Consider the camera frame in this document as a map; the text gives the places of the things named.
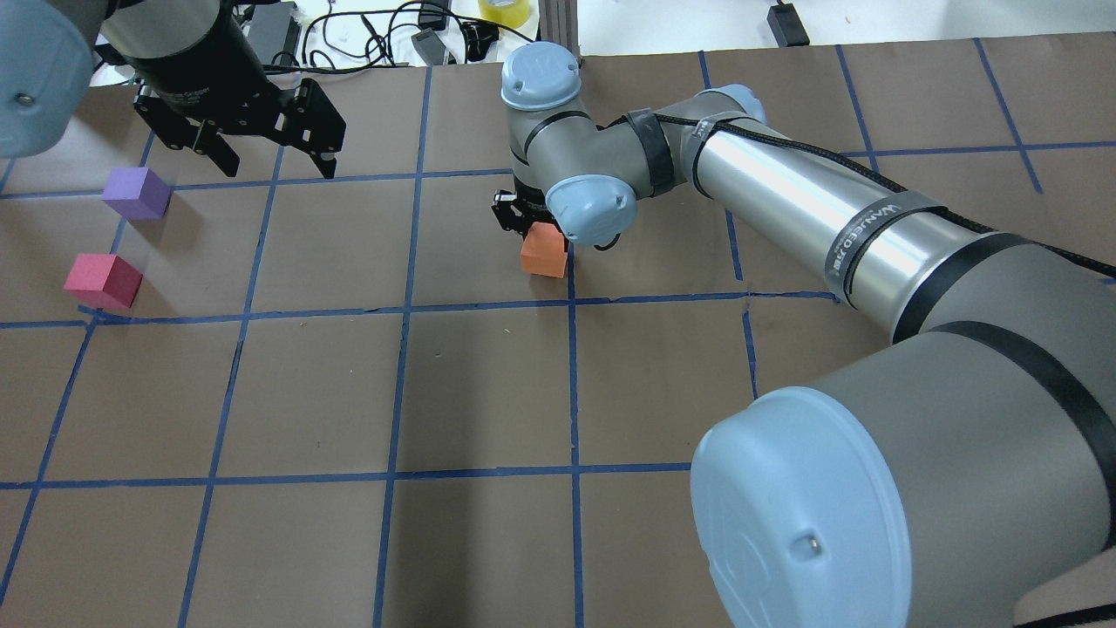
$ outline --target yellow object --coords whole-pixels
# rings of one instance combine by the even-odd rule
[[[508,28],[519,28],[531,17],[527,0],[480,0],[481,17]]]

